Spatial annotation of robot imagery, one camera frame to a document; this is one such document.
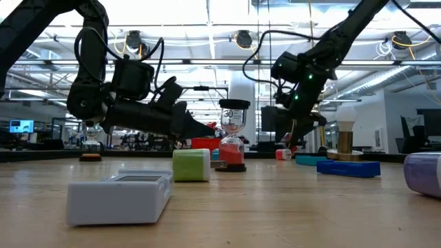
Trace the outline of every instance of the white wall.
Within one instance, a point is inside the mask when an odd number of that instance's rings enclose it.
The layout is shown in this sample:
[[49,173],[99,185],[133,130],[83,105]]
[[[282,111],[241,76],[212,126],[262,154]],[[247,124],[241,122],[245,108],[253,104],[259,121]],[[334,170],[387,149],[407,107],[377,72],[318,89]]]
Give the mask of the white wall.
[[[433,98],[431,94],[425,93],[427,96]],[[403,93],[386,93],[384,96],[386,103],[387,116],[387,140],[389,143],[389,153],[397,154],[398,147],[396,145],[396,138],[403,138],[401,127],[401,116],[416,117],[417,109],[440,109],[441,107],[429,100],[427,97],[419,93],[408,94]]]
[[374,96],[363,96],[359,103],[343,103],[342,106],[354,106],[357,121],[353,125],[353,146],[375,147],[375,131],[382,128],[384,152],[389,153],[387,139],[386,109],[384,90],[378,90]]
[[31,119],[51,123],[53,117],[64,118],[66,110],[54,105],[43,105],[41,102],[31,102],[30,107],[21,103],[0,103],[0,120]]

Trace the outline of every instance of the wooden cylinder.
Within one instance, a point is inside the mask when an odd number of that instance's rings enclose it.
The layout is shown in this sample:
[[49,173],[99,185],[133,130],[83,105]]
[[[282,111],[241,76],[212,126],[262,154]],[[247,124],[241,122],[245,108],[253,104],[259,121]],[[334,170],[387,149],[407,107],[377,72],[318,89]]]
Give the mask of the wooden cylinder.
[[339,154],[351,154],[352,153],[352,132],[339,132],[338,133],[338,153]]

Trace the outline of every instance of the wooden table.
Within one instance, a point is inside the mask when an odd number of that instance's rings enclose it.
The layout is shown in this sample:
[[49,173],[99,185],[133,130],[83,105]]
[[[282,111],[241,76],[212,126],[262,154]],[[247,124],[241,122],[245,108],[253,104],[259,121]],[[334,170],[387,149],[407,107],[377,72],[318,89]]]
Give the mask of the wooden table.
[[0,165],[0,247],[440,247],[441,200],[410,191],[402,165],[372,179],[315,167],[246,161],[248,172],[212,172],[179,183],[156,225],[65,225],[67,184],[124,168],[170,168],[171,159],[105,158]]

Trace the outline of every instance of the ceiling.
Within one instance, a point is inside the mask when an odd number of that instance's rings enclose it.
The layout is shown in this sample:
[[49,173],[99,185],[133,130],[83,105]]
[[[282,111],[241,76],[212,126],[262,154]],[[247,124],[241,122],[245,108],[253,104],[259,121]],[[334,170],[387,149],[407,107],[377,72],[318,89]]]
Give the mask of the ceiling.
[[[21,1],[3,0],[0,1],[0,18],[5,18]],[[262,32],[272,30],[287,30],[302,34],[320,36],[333,25],[347,17],[348,10],[352,9],[358,2],[354,0],[313,0],[311,14],[309,6],[305,1],[279,1],[271,0],[270,5],[266,1],[257,0],[100,0],[107,10],[110,19],[108,28],[109,47],[111,50],[122,50],[125,36],[130,30],[141,31],[141,38],[150,47],[154,46],[159,37],[165,39],[164,58],[173,59],[214,59],[231,60],[247,59],[251,50],[240,49],[234,40],[239,30],[249,30],[253,39],[253,45],[258,43]],[[416,19],[433,32],[439,34],[438,27],[441,9],[434,5],[418,5],[421,1],[399,1],[402,6],[409,7],[407,10]],[[309,20],[312,20],[314,27],[310,27]],[[58,54],[59,59],[75,60],[73,43],[76,35],[82,28],[83,17],[77,12],[68,12],[59,15],[39,38],[29,47],[29,51],[41,54],[49,50]],[[407,50],[391,50],[387,56],[381,56],[380,45],[385,38],[391,38],[394,31],[406,31],[414,43],[420,43],[427,39],[427,34],[403,13],[388,5],[375,19],[363,30],[351,47],[346,59],[348,60],[382,60],[409,59]],[[415,47],[414,52],[418,55],[423,50],[433,45],[429,39],[421,46]],[[282,34],[272,34],[271,41],[266,37],[263,47],[258,55],[259,59],[273,62],[284,51],[298,54],[305,52],[312,47],[312,43],[298,37],[289,37]],[[137,54],[125,51],[132,58]],[[154,54],[152,59],[157,59],[159,52]],[[249,73],[254,72],[254,77],[269,79],[269,65],[249,66]],[[241,70],[240,65],[216,65],[206,63],[205,65],[164,65],[158,77],[161,84],[170,76],[176,75],[178,83],[185,87],[206,85],[211,87],[228,87],[234,80],[232,72]],[[325,96],[344,90],[360,79],[377,72],[387,70],[379,67],[356,66],[353,68],[341,68],[337,70],[337,81],[329,81],[326,86]],[[41,68],[35,65],[16,65],[10,72],[18,76],[25,76],[28,81],[25,84],[17,85],[9,80],[7,87],[29,87],[46,88],[55,82],[59,90],[48,90],[47,93],[56,98],[65,98],[68,88],[76,77],[76,65],[59,65],[57,71]],[[107,67],[106,79],[112,80],[112,66]],[[11,97],[36,97],[23,92],[12,91]],[[270,98],[270,87],[264,85],[256,90],[256,97],[260,99]],[[182,99],[196,99],[189,102],[189,109],[211,110],[214,114],[210,116],[197,116],[198,119],[216,120],[219,108],[217,101],[225,97],[225,92],[210,90],[209,92],[195,92],[188,90]],[[269,104],[269,100],[261,100],[262,104]]]

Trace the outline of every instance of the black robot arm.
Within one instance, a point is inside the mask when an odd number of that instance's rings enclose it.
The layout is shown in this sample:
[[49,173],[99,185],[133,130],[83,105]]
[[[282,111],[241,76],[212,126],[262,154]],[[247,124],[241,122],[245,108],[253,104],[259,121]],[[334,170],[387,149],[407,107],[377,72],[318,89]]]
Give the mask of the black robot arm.
[[[90,125],[100,123],[106,133],[121,126],[172,138],[214,135],[211,128],[192,118],[186,102],[175,104],[183,91],[176,77],[155,89],[158,101],[139,103],[152,92],[154,68],[143,63],[151,53],[141,60],[117,57],[112,82],[104,83],[106,54],[112,51],[107,47],[109,19],[97,0],[23,0],[0,24],[0,97],[15,61],[56,16],[72,10],[84,17],[84,29],[75,41],[79,72],[68,96],[71,114]],[[80,41],[81,51],[77,50]]]
[[276,93],[276,102],[293,118],[305,118],[317,103],[328,79],[346,57],[352,43],[389,0],[362,0],[349,16],[326,31],[312,49],[298,56],[284,52],[271,68],[271,76],[296,84],[289,93]]

